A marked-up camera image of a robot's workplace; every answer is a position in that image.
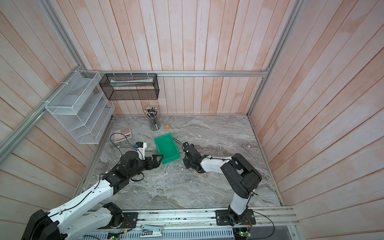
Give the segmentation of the green plastic bin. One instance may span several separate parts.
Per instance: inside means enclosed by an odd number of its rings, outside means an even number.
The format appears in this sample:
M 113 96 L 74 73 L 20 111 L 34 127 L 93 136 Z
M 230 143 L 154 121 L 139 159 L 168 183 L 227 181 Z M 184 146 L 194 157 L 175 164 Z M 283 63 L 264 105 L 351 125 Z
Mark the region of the green plastic bin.
M 165 165 L 181 158 L 181 154 L 172 134 L 154 138 L 159 155 L 163 155 L 162 163 Z

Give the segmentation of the black yellow screwdriver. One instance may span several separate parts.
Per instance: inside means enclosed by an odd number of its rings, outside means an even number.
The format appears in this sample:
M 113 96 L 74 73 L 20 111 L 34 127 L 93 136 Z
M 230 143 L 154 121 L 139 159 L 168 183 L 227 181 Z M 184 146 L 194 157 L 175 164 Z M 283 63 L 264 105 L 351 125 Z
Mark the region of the black yellow screwdriver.
M 177 140 L 176 138 L 173 138 L 173 140 L 174 140 L 177 144 L 179 144 L 182 148 L 185 148 L 185 147 L 188 146 L 188 143 L 187 143 L 187 142 L 185 142 L 185 143 L 183 144 L 181 141 Z

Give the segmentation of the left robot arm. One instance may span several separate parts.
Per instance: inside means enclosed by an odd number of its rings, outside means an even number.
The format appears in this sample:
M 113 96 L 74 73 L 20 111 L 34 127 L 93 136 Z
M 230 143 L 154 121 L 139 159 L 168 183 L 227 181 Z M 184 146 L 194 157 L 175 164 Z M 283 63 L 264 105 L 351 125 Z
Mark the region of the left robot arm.
M 122 210 L 114 203 L 103 205 L 96 212 L 88 211 L 119 192 L 130 180 L 144 171 L 160 166 L 164 156 L 143 157 L 137 151 L 128 151 L 99 181 L 72 200 L 47 212 L 38 210 L 31 215 L 23 240 L 76 240 L 103 227 L 121 229 L 124 225 Z

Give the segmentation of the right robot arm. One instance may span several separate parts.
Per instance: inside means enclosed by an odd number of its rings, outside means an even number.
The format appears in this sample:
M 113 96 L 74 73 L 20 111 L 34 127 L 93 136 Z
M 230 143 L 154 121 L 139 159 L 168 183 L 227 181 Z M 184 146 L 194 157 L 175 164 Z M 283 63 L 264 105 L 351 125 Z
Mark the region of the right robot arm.
M 185 142 L 182 144 L 185 154 L 183 158 L 187 169 L 194 169 L 196 172 L 223 174 L 232 190 L 234 197 L 225 211 L 216 211 L 218 225 L 251 225 L 249 201 L 260 182 L 261 174 L 241 154 L 236 153 L 231 157 L 219 158 L 210 155 L 201 155 L 193 144 Z

